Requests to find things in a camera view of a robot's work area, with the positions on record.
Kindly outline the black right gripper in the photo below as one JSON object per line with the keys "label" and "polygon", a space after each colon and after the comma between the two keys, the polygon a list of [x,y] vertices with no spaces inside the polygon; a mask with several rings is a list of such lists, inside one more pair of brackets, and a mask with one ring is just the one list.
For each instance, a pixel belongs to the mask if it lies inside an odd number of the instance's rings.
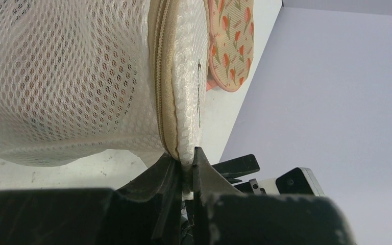
{"label": "black right gripper", "polygon": [[247,182],[242,181],[240,177],[260,171],[260,166],[253,154],[214,164],[213,168],[243,193],[325,196],[313,171],[309,168],[296,167],[277,178],[261,181],[250,179]]}

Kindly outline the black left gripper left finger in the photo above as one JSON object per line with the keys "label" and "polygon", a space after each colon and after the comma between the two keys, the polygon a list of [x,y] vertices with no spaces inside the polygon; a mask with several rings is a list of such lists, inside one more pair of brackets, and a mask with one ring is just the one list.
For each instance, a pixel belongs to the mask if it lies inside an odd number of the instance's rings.
{"label": "black left gripper left finger", "polygon": [[0,191],[0,244],[179,244],[179,162],[124,187]]}

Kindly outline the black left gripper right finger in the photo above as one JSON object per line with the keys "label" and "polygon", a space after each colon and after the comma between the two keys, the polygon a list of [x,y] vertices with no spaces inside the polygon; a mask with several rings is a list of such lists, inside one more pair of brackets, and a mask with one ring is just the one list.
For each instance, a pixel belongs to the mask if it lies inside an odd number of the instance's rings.
{"label": "black left gripper right finger", "polygon": [[242,193],[194,151],[195,244],[355,244],[352,229],[327,197]]}

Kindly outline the white mesh laundry bag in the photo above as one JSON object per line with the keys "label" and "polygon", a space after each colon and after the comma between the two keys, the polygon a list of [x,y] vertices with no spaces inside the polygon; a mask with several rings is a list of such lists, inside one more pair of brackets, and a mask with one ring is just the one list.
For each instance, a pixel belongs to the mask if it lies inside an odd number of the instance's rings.
{"label": "white mesh laundry bag", "polygon": [[206,1],[0,1],[0,158],[166,153],[192,199],[208,48]]}

